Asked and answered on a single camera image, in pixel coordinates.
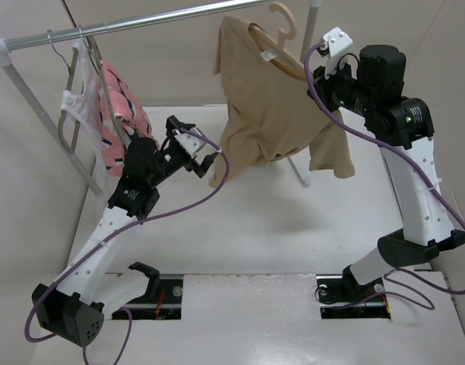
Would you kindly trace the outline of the beige wooden hanger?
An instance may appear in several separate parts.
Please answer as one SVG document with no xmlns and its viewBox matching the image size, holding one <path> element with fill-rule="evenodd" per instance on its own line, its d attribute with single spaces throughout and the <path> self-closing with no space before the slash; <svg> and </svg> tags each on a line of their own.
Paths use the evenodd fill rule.
<svg viewBox="0 0 465 365">
<path fill-rule="evenodd" d="M 298 35 L 296 19 L 291 10 L 281 2 L 271 3 L 268 9 L 271 13 L 282 15 L 288 23 L 287 29 L 280 27 L 277 35 L 273 37 L 258 24 L 250 23 L 248 34 L 260 49 L 260 54 L 272 56 L 272 59 L 267 60 L 267 62 L 285 75 L 304 81 L 305 75 L 300 61 L 286 49 L 286 42 L 294 40 Z"/>
</svg>

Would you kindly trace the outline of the beige t shirt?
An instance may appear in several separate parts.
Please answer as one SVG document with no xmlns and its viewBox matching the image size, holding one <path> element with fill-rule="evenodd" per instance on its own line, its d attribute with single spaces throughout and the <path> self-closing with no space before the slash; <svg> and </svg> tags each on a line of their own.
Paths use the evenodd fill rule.
<svg viewBox="0 0 465 365">
<path fill-rule="evenodd" d="M 308 149 L 311 171 L 354 176 L 346 132 L 308 96 L 304 69 L 259 25 L 226 16 L 220 25 L 214 74 L 227 99 L 228 120 L 220 137 L 210 185 L 233 179 L 248 167 Z"/>
</svg>

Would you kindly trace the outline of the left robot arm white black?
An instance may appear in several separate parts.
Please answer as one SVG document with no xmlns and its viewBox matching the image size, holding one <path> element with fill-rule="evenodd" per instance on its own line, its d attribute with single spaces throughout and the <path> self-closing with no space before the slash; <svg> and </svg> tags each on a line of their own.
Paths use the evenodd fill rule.
<svg viewBox="0 0 465 365">
<path fill-rule="evenodd" d="M 141 262 L 128 266 L 103 286 L 109 266 L 125 245 L 122 234 L 155 220 L 151 214 L 160 194 L 158 187 L 180 170 L 204 177 L 222 149 L 194 124 L 175 116 L 166 120 L 162 147 L 148 137 L 133 140 L 124 159 L 122 176 L 107 202 L 95 230 L 49 285 L 39 284 L 32 293 L 30 319 L 50 333 L 86 348 L 99 334 L 106 319 L 134 299 L 153 300 L 160 289 L 160 273 Z"/>
</svg>

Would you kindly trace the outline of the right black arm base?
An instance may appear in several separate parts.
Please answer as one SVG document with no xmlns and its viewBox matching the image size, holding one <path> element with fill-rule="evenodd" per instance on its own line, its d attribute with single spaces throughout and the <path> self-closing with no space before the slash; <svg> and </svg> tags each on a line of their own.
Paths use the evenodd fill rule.
<svg viewBox="0 0 465 365">
<path fill-rule="evenodd" d="M 390 319 L 381 277 L 359 285 L 347 272 L 317 275 L 315 299 L 322 319 Z"/>
</svg>

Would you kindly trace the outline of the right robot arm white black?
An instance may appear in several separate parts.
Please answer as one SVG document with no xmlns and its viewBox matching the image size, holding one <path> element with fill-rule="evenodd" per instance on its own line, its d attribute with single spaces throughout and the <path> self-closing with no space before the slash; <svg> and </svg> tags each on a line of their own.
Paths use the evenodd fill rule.
<svg viewBox="0 0 465 365">
<path fill-rule="evenodd" d="M 465 222 L 441 195 L 429 107 L 403 95 L 406 56 L 395 46 L 365 46 L 352 71 L 349 55 L 326 42 L 312 46 L 303 61 L 308 95 L 335 125 L 378 146 L 403 222 L 343 270 L 337 289 L 356 300 L 382 276 L 465 244 Z"/>
</svg>

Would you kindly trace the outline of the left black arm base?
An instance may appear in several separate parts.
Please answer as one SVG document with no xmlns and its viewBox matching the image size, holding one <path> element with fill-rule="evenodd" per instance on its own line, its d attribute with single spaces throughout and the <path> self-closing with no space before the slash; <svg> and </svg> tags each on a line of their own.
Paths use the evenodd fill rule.
<svg viewBox="0 0 465 365">
<path fill-rule="evenodd" d="M 145 292 L 124 305 L 135 321 L 180 320 L 182 317 L 182 296 L 184 276 L 160 274 L 160 272 L 140 262 L 129 267 L 133 273 L 140 272 L 148 279 Z"/>
</svg>

